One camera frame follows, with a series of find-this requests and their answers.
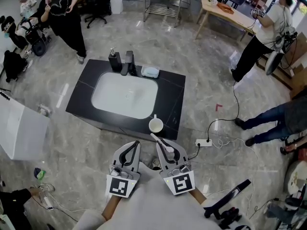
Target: red tape mark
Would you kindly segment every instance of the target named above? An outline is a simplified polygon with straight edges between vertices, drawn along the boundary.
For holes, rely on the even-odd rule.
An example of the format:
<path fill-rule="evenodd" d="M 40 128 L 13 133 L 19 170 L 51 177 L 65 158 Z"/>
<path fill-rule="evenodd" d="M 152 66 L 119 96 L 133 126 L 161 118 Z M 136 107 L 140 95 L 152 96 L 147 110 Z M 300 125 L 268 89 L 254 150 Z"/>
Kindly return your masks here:
<path fill-rule="evenodd" d="M 223 107 L 222 105 L 220 105 L 220 104 L 216 104 L 216 107 L 215 107 L 215 111 L 217 112 L 217 108 L 218 107 Z"/>

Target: power strip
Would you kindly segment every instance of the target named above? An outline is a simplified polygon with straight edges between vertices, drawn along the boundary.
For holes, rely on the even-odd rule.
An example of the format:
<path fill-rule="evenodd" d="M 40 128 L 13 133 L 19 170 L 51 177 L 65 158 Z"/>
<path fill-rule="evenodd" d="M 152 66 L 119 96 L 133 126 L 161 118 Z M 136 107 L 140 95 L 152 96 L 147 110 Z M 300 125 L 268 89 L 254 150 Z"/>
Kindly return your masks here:
<path fill-rule="evenodd" d="M 49 198 L 44 197 L 44 201 L 45 201 L 45 203 L 47 205 L 47 209 L 53 210 L 52 203 L 50 202 Z"/>
<path fill-rule="evenodd" d="M 196 139 L 196 147 L 198 147 L 198 144 L 200 144 L 201 147 L 212 147 L 212 140 L 210 139 L 209 142 L 207 142 L 207 139 Z"/>

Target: white sink basin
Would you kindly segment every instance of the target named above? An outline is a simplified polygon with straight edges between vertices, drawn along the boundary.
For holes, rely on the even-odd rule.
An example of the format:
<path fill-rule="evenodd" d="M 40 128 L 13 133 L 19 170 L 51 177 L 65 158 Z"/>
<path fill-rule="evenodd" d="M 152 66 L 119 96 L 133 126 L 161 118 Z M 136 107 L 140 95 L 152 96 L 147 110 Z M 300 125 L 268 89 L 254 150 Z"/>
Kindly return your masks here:
<path fill-rule="evenodd" d="M 157 92 L 153 80 L 107 72 L 96 85 L 92 104 L 100 110 L 144 119 L 154 110 Z"/>

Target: white cabinet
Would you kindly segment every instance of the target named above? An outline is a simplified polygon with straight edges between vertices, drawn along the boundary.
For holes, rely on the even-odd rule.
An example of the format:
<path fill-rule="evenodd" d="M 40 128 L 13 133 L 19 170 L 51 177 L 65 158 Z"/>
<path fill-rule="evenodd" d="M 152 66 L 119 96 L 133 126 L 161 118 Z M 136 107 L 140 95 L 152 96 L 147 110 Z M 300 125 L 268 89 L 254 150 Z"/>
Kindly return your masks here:
<path fill-rule="evenodd" d="M 11 223 L 9 217 L 7 215 L 0 215 L 0 218 L 4 220 L 5 224 L 0 222 L 0 229 L 1 230 L 15 230 L 13 224 Z"/>
<path fill-rule="evenodd" d="M 40 159 L 49 118 L 8 98 L 0 95 L 0 145 L 12 160 Z"/>

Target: wooden table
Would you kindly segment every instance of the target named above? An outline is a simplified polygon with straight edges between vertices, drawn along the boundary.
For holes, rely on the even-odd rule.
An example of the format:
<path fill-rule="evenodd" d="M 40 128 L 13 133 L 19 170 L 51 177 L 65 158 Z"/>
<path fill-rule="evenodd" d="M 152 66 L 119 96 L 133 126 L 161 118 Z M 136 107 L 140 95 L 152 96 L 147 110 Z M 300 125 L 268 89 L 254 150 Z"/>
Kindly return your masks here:
<path fill-rule="evenodd" d="M 259 30 L 259 27 L 256 24 L 254 24 L 255 20 L 247 17 L 246 15 L 242 14 L 238 10 L 232 9 L 234 11 L 234 13 L 229 14 L 229 13 L 222 11 L 217 5 L 211 6 L 210 3 L 208 2 L 208 0 L 201 0 L 201 5 L 202 5 L 202 8 L 201 8 L 200 14 L 198 15 L 196 23 L 198 23 L 198 21 L 201 18 L 201 15 L 204 13 L 204 11 L 206 11 L 206 14 L 205 14 L 205 16 L 204 16 L 204 18 L 201 22 L 201 25 L 198 29 L 198 32 L 196 33 L 195 39 L 197 39 L 197 37 L 198 37 L 198 35 L 201 31 L 201 28 L 203 27 L 205 22 L 208 20 L 209 14 L 213 14 L 217 17 L 225 19 L 225 20 L 243 28 L 246 31 L 245 34 L 247 34 L 247 33 L 256 34 L 257 31 Z"/>

